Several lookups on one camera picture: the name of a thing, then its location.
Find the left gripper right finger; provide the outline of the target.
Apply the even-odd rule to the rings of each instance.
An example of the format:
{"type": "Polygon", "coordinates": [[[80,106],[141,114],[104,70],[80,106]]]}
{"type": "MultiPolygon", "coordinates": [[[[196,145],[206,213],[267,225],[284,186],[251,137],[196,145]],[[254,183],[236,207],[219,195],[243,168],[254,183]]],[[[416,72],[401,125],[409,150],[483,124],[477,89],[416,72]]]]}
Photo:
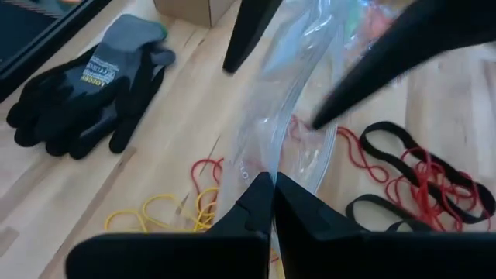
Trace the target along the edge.
{"type": "Polygon", "coordinates": [[[311,192],[279,172],[275,187],[277,229],[302,229],[312,237],[344,237],[367,230],[329,207],[311,192]]]}

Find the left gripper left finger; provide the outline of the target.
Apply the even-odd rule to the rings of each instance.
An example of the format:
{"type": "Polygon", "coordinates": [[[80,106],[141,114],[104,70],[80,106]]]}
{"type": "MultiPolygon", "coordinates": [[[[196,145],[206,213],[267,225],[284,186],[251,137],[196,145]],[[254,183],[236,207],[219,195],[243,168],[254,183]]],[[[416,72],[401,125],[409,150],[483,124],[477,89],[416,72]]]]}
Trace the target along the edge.
{"type": "Polygon", "coordinates": [[[270,174],[261,172],[234,206],[207,231],[213,236],[270,235],[274,184],[270,174]]]}

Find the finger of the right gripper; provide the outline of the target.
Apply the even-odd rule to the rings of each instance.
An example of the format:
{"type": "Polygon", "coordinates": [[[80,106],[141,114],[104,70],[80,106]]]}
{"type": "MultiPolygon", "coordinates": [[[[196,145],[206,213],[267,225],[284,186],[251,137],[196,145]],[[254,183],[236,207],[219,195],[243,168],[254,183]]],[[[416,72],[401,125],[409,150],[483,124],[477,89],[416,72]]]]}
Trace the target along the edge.
{"type": "Polygon", "coordinates": [[[236,73],[253,52],[283,0],[242,0],[222,69],[236,73]]]}
{"type": "Polygon", "coordinates": [[[449,50],[496,41],[496,0],[415,0],[330,91],[321,129],[397,76],[449,50]]]}

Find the red rubber band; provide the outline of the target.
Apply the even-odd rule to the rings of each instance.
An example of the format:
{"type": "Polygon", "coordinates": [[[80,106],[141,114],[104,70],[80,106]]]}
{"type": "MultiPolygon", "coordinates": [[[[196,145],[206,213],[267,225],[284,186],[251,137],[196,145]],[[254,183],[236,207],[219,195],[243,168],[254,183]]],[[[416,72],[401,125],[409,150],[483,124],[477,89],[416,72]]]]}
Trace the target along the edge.
{"type": "Polygon", "coordinates": [[[486,222],[487,231],[491,231],[496,198],[469,174],[456,170],[420,146],[406,149],[400,157],[387,153],[384,161],[400,173],[390,181],[397,195],[393,203],[402,206],[398,185],[408,183],[418,207],[415,219],[445,232],[447,228],[442,224],[441,215],[446,214],[452,217],[453,230],[457,232],[462,232],[466,225],[481,222],[486,222]]]}
{"type": "Polygon", "coordinates": [[[299,119],[296,115],[291,116],[288,133],[289,137],[298,143],[318,143],[326,137],[325,133],[311,130],[310,125],[299,119]]]}
{"type": "Polygon", "coordinates": [[[199,184],[198,184],[196,177],[195,177],[196,168],[200,167],[200,166],[204,167],[207,164],[212,164],[213,165],[212,177],[213,177],[214,181],[216,182],[216,184],[220,184],[220,175],[222,174],[223,161],[224,161],[224,157],[221,157],[218,160],[213,160],[210,158],[204,158],[204,159],[200,159],[200,160],[193,163],[193,165],[191,166],[191,170],[190,170],[190,176],[191,176],[191,181],[193,183],[193,186],[194,186],[194,189],[195,189],[197,195],[200,194],[201,188],[199,187],[199,184]]]}
{"type": "Polygon", "coordinates": [[[370,177],[377,183],[384,184],[389,180],[389,174],[383,167],[369,164],[359,138],[353,131],[339,126],[337,133],[347,142],[349,159],[355,167],[366,170],[370,177]]]}

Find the black rubber floor mat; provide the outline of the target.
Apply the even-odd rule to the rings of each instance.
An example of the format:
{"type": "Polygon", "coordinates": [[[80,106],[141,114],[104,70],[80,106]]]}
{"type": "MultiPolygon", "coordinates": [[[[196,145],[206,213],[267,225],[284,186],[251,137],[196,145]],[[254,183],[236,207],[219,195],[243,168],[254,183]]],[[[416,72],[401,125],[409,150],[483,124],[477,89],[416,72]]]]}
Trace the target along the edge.
{"type": "Polygon", "coordinates": [[[0,0],[0,66],[82,0],[0,0]]]}

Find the brown cardboard box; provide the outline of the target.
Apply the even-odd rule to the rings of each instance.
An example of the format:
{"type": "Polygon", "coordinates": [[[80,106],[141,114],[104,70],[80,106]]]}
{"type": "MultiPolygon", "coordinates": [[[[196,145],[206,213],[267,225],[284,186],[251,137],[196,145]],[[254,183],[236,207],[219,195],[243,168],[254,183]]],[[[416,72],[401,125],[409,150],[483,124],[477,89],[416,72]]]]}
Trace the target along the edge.
{"type": "Polygon", "coordinates": [[[195,25],[213,27],[236,0],[153,0],[164,16],[182,19],[195,25]]]}

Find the dark grey work glove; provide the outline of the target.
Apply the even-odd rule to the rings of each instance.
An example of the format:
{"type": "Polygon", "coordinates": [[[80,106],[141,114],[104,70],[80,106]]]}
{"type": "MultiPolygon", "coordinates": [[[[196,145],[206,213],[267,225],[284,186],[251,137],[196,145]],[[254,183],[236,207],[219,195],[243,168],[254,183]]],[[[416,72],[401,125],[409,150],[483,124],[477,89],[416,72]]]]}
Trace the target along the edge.
{"type": "Polygon", "coordinates": [[[110,151],[121,153],[158,92],[165,70],[175,60],[175,52],[167,48],[151,46],[142,50],[132,80],[117,90],[109,104],[99,109],[100,116],[95,124],[79,132],[68,149],[70,156],[75,160],[86,157],[106,136],[111,136],[110,151]]]}

